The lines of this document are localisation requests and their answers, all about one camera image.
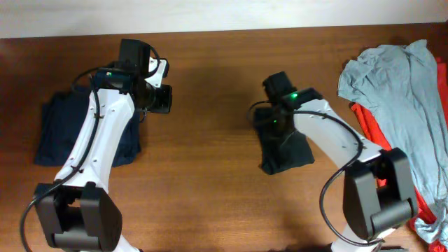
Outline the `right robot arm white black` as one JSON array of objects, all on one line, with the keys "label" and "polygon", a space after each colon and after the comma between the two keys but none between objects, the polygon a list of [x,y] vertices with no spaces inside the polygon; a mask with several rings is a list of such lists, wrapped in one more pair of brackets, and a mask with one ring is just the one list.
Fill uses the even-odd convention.
[{"label": "right robot arm white black", "polygon": [[285,72],[262,83],[267,100],[250,108],[262,148],[262,170],[269,175],[313,163],[313,141],[337,166],[319,195],[344,177],[342,210],[347,222],[323,251],[387,251],[384,238],[418,213],[410,161],[399,148],[385,150],[346,124],[314,88],[298,90]]}]

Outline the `black t-shirt with white logo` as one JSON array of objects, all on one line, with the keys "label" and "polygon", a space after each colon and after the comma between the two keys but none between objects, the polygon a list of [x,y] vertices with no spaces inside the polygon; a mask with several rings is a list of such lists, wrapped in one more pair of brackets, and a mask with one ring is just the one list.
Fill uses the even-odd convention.
[{"label": "black t-shirt with white logo", "polygon": [[273,175],[291,168],[313,164],[315,159],[307,138],[297,130],[284,143],[267,143],[264,141],[264,127],[268,122],[265,115],[266,108],[257,108],[253,112],[254,128],[262,149],[260,168],[266,174]]}]

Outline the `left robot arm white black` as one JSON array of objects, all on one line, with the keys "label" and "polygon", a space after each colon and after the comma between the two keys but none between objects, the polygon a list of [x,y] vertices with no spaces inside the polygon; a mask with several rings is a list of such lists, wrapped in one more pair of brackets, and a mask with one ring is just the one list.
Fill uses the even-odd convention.
[{"label": "left robot arm white black", "polygon": [[48,245],[63,251],[136,251],[123,237],[123,216],[109,197],[118,144],[135,112],[168,114],[169,62],[148,43],[124,38],[118,60],[94,69],[83,126],[52,183],[37,185],[20,219],[35,209]]}]

